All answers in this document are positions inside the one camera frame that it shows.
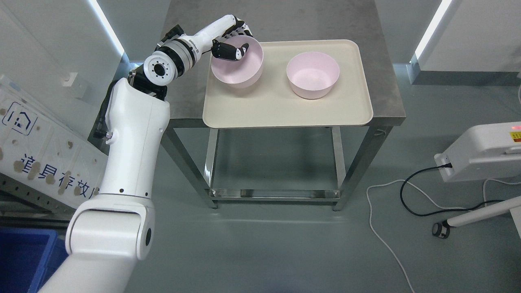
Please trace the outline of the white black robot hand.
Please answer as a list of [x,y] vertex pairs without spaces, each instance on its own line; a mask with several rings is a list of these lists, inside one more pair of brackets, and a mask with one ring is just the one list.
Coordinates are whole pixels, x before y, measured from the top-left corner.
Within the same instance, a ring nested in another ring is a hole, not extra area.
[[198,32],[203,37],[203,51],[210,52],[212,57],[225,61],[239,61],[249,50],[249,43],[239,46],[230,44],[233,37],[252,37],[245,21],[233,14],[227,14],[205,26]]

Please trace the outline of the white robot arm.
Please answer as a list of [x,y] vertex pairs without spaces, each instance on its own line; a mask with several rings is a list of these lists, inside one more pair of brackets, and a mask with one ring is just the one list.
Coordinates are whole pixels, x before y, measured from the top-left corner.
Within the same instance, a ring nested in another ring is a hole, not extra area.
[[206,52],[240,60],[249,48],[229,55],[224,41],[251,36],[244,22],[214,22],[195,35],[180,26],[168,31],[154,52],[128,77],[112,84],[105,115],[109,156],[97,195],[80,204],[68,224],[67,258],[41,293],[123,293],[138,261],[153,242],[155,207],[151,186],[160,142],[171,109],[167,85]]

